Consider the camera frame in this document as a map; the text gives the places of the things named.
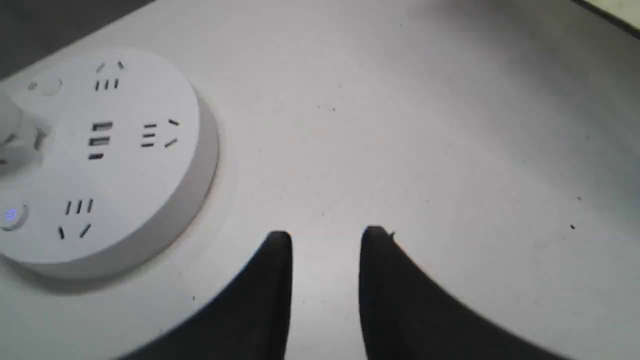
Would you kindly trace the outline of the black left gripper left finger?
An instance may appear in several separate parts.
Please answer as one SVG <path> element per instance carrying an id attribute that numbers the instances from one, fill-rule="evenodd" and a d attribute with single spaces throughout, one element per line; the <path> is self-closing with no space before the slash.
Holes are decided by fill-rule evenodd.
<path id="1" fill-rule="evenodd" d="M 283 360 L 293 291 L 293 240 L 270 232 L 237 276 L 176 328 L 127 360 Z"/>

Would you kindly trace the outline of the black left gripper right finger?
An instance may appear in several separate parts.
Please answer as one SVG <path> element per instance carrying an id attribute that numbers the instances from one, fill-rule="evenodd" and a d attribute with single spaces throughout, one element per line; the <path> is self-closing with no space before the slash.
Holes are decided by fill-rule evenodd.
<path id="1" fill-rule="evenodd" d="M 368 226 L 359 251 L 359 322 L 369 360 L 562 360 L 451 296 Z"/>

